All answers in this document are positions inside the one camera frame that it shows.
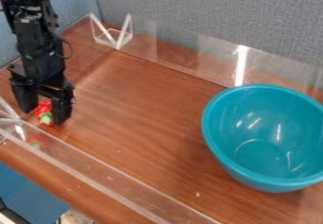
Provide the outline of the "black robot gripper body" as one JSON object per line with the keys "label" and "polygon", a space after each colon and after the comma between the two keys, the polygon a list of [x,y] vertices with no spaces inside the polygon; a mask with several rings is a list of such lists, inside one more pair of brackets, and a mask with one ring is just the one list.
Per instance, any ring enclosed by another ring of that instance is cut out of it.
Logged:
{"label": "black robot gripper body", "polygon": [[12,78],[26,78],[36,82],[37,95],[52,98],[60,89],[72,88],[65,77],[62,45],[69,44],[56,33],[28,29],[16,33],[16,49],[21,64],[9,67]]}

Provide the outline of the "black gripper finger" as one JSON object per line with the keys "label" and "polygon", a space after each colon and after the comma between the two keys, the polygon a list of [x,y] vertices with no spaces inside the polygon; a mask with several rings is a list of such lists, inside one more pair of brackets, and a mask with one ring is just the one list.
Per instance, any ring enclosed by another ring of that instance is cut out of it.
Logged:
{"label": "black gripper finger", "polygon": [[26,78],[10,78],[12,93],[24,113],[37,106],[36,82]]}
{"label": "black gripper finger", "polygon": [[52,115],[54,125],[60,126],[72,115],[72,105],[74,102],[73,89],[60,89],[50,99],[52,103]]}

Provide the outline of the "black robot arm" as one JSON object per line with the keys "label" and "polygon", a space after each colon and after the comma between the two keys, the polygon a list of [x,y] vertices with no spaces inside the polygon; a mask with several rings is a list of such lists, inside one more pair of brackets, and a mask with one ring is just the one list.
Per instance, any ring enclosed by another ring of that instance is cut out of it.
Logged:
{"label": "black robot arm", "polygon": [[74,85],[65,77],[62,47],[68,42],[57,35],[57,14],[50,0],[0,0],[0,6],[16,37],[21,62],[8,66],[12,93],[22,112],[49,99],[53,124],[61,125],[72,116]]}

